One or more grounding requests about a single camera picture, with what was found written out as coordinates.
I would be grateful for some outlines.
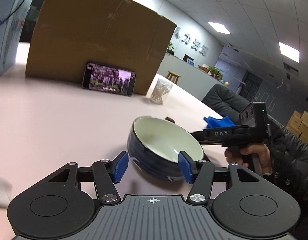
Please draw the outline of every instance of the phone screen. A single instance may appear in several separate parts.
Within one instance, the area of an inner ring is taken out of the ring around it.
[[[131,96],[134,91],[136,74],[97,63],[87,63],[83,88]]]

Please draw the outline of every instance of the wall sign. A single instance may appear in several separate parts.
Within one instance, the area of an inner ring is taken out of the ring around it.
[[[180,39],[180,31],[181,31],[181,27],[176,27],[174,34],[176,36],[177,39]],[[190,33],[184,34],[184,38],[181,40],[181,42],[185,42],[185,44],[189,44],[192,37]],[[195,39],[195,41],[193,41],[193,45],[191,47],[192,49],[195,49],[196,51],[201,49],[199,52],[200,54],[202,54],[204,57],[206,56],[206,53],[208,51],[208,47],[205,44],[202,44],[198,39]]]

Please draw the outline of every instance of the table surface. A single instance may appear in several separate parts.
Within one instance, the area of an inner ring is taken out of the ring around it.
[[[156,75],[145,96],[125,97],[90,90],[79,85],[25,78],[29,44],[18,46],[16,64],[0,77],[0,176],[12,184],[12,197],[68,162],[91,166],[112,160],[126,149],[133,120],[142,115],[167,116],[189,132],[206,126],[204,116],[220,118],[212,109],[174,85],[164,105],[149,101]],[[228,166],[221,146],[203,146],[216,166]],[[93,183],[81,189],[96,198]],[[129,165],[116,185],[125,194],[168,195],[190,191],[185,181],[157,181]],[[214,183],[211,197],[225,190]],[[0,240],[14,236],[6,209],[0,209]]]

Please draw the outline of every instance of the ceiling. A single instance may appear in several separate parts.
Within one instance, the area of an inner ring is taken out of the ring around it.
[[[222,44],[245,52],[240,55],[246,57],[244,61],[253,55],[250,59],[252,70],[249,69],[252,73],[281,85],[285,62],[299,70],[299,76],[287,81],[292,90],[308,90],[308,0],[168,1],[200,23]],[[216,32],[208,22],[223,24],[230,35]],[[300,62],[283,56],[279,42],[299,50]]]

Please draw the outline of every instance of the ceramic bowl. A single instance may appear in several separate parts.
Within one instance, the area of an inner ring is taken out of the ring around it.
[[[182,127],[157,117],[134,120],[127,141],[131,160],[159,180],[181,180],[178,153],[185,151],[194,161],[203,159],[201,145]]]

